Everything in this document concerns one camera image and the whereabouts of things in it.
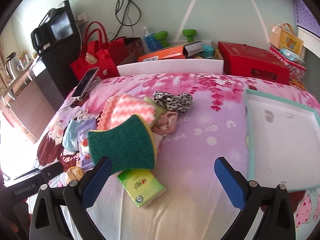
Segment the mobile phone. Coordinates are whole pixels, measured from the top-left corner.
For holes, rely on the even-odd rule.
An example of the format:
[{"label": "mobile phone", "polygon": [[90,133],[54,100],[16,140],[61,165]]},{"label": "mobile phone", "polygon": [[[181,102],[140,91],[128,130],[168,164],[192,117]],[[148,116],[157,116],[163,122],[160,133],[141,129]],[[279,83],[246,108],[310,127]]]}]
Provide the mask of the mobile phone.
[{"label": "mobile phone", "polygon": [[80,80],[71,98],[81,98],[83,94],[86,92],[87,86],[90,85],[94,80],[98,71],[98,67],[89,69],[87,73],[84,75],[84,77]]}]

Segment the orange box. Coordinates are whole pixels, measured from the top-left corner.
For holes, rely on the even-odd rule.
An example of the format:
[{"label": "orange box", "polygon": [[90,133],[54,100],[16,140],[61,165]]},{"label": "orange box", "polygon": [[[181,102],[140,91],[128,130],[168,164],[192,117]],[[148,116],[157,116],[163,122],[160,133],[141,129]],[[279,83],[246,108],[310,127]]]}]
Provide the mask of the orange box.
[{"label": "orange box", "polygon": [[169,58],[187,58],[203,51],[202,42],[196,41],[186,45],[172,46],[140,56],[138,62]]}]

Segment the wall outlet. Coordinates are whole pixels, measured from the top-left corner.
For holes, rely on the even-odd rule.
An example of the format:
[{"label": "wall outlet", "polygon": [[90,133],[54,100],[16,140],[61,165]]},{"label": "wall outlet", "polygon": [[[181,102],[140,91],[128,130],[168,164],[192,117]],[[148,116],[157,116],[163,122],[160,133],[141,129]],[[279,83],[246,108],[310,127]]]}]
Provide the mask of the wall outlet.
[{"label": "wall outlet", "polygon": [[78,26],[85,24],[88,21],[87,14],[83,12],[82,14],[75,17],[75,21]]}]

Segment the kettle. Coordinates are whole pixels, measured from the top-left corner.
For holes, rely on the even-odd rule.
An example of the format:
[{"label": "kettle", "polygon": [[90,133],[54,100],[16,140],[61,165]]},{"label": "kettle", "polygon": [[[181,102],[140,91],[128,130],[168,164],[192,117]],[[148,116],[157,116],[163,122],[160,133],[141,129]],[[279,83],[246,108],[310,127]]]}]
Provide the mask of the kettle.
[{"label": "kettle", "polygon": [[7,57],[5,71],[12,79],[17,79],[20,76],[20,72],[23,71],[23,66],[15,52]]}]

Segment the teal tray border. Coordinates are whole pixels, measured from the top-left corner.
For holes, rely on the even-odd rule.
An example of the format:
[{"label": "teal tray border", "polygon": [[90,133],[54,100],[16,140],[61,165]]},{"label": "teal tray border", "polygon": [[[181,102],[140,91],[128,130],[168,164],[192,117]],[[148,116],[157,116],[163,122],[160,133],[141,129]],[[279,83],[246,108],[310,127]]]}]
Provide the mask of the teal tray border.
[{"label": "teal tray border", "polygon": [[[254,172],[255,154],[254,154],[252,119],[251,119],[250,109],[248,108],[248,98],[247,98],[248,94],[249,95],[259,96],[259,97],[264,97],[264,98],[269,98],[269,99],[272,99],[272,100],[275,100],[275,101],[286,103],[286,104],[289,104],[289,105],[292,105],[292,106],[296,106],[296,107],[302,108],[302,109],[307,110],[309,112],[312,112],[315,115],[315,118],[317,120],[317,123],[318,123],[319,127],[320,127],[320,118],[319,118],[319,115],[316,112],[316,110],[311,108],[311,107],[309,107],[309,106],[297,103],[297,102],[292,101],[292,100],[287,99],[287,98],[274,96],[274,95],[271,95],[271,94],[268,94],[268,93],[264,93],[264,92],[261,92],[261,91],[257,91],[257,90],[247,89],[246,92],[245,92],[245,97],[244,97],[244,104],[245,104],[246,112],[247,112],[247,129],[248,129],[248,136],[249,136],[249,145],[248,145],[248,147],[249,147],[249,159],[248,159],[248,178],[247,179],[248,180],[252,180],[252,179],[255,179],[255,172]],[[300,190],[306,190],[306,189],[312,189],[312,188],[307,187],[307,188],[291,189],[291,190],[288,190],[288,191],[293,192],[293,191],[300,191]]]}]

